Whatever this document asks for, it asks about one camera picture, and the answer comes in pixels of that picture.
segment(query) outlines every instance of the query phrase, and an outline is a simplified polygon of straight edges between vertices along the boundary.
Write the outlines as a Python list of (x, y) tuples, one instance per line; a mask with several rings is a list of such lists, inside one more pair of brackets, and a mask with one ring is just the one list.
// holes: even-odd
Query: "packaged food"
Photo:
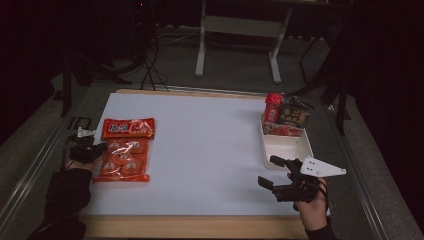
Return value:
[(155, 119), (117, 120), (106, 118), (103, 121), (102, 140), (109, 138), (153, 138), (155, 134)]
[(94, 182), (135, 181), (147, 182), (146, 172), (149, 138), (109, 138)]
[(262, 129), (265, 135), (300, 137), (309, 120), (314, 107), (301, 101), (296, 96), (281, 95), (278, 110), (271, 108), (271, 102), (276, 106), (278, 96), (268, 94), (266, 108), (262, 116)]
[(264, 122), (275, 123), (277, 121), (282, 99), (283, 95), (280, 93), (268, 93), (265, 99)]
[(277, 124), (290, 125), (295, 128), (304, 128), (309, 115), (314, 111), (312, 105), (301, 101), (295, 96), (285, 96), (280, 104)]

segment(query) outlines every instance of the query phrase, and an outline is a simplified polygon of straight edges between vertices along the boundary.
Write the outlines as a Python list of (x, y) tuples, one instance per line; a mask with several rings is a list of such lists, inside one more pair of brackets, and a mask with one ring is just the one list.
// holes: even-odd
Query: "dark background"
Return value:
[[(159, 26), (198, 26), (197, 0), (153, 1)], [(226, 13), (228, 5), (211, 11)], [(46, 99), (53, 96), (50, 79), (62, 72), (63, 46), (83, 52), (97, 62), (111, 64), (117, 55), (133, 55), (132, 46), (119, 30), (134, 30), (134, 15), (125, 6), (116, 13), (117, 27), (101, 21), (96, 1), (16, 0), (0, 7), (0, 74), (2, 144)], [(103, 6), (103, 14), (110, 6)], [(277, 18), (281, 10), (267, 14), (261, 8), (233, 12), (243, 16)], [(339, 40), (323, 66), (323, 76), (349, 78), (348, 91), (357, 106), (421, 230), (424, 229), (424, 14), (422, 1), (367, 1), (358, 4), (345, 22)], [(313, 15), (311, 10), (305, 16)], [(300, 24), (302, 14), (289, 25), (288, 34), (314, 36), (314, 29)], [(142, 30), (149, 38), (148, 27)], [(105, 32), (116, 35), (105, 35)], [(111, 43), (122, 42), (111, 46)]]

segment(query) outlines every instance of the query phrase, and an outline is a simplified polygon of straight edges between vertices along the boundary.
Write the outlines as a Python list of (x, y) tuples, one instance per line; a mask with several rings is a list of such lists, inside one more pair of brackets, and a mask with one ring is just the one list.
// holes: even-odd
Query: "white clamp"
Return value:
[(89, 130), (84, 130), (81, 127), (79, 127), (77, 136), (78, 137), (87, 137), (87, 136), (94, 136), (94, 134), (96, 134), (96, 130), (89, 131)]
[(314, 177), (329, 177), (346, 174), (346, 169), (333, 166), (313, 157), (307, 156), (300, 173)]

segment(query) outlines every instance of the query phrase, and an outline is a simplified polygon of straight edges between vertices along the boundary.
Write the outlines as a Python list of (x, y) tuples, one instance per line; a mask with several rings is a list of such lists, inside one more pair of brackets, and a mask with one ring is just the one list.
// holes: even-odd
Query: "white plastic container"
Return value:
[(259, 124), (260, 133), (262, 136), (262, 146), (264, 154), (265, 167), (273, 170), (286, 169), (275, 165), (270, 162), (272, 155), (287, 159), (294, 160), (298, 158), (304, 161), (307, 156), (313, 157), (311, 145), (309, 144), (308, 135), (306, 130), (302, 132), (300, 137), (264, 135), (262, 128), (262, 121)]

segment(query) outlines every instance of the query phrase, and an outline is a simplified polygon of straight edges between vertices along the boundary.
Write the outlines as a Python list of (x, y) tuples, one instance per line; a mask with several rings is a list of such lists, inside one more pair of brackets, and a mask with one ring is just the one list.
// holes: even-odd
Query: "white table surface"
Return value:
[(263, 99), (112, 93), (103, 120), (153, 117), (150, 181), (91, 185), (86, 216), (293, 216), (258, 176), (289, 184), (286, 173), (264, 166), (259, 116)]

